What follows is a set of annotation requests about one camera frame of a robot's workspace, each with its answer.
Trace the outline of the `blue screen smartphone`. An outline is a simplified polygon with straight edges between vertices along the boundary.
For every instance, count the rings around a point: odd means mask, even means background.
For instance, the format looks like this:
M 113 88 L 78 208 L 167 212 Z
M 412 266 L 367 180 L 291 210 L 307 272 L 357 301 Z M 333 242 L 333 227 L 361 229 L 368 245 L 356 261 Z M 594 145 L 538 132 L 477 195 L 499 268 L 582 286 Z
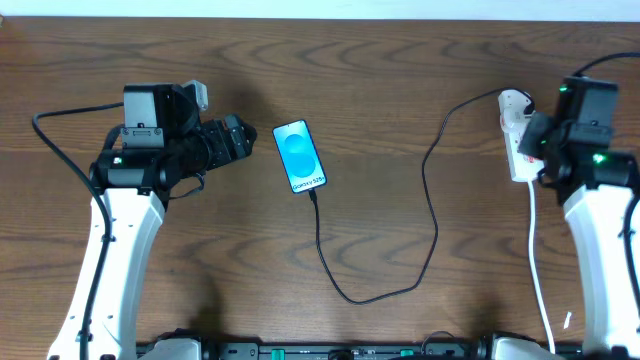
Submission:
M 277 126 L 272 134 L 294 194 L 327 184 L 327 175 L 304 119 Z

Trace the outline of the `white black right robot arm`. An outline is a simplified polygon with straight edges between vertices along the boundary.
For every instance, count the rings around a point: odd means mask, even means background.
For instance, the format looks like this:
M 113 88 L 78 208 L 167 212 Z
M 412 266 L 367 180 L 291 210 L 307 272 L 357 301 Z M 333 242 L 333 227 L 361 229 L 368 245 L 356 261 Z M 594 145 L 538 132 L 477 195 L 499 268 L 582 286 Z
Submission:
M 533 115 L 519 152 L 539 159 L 576 247 L 587 359 L 639 356 L 639 165 L 612 152 L 615 83 L 564 79 L 554 115 Z

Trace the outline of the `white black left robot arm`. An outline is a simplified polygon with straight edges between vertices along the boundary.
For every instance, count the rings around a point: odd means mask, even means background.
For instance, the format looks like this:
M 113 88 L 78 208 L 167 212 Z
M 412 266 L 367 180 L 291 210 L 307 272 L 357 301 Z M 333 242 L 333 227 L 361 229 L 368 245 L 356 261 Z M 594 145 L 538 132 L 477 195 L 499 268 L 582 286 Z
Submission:
M 62 160 L 88 188 L 91 229 L 74 296 L 50 359 L 134 359 L 149 255 L 181 180 L 251 155 L 254 127 L 235 114 L 204 122 L 204 84 L 129 84 L 124 121 L 89 172 Z

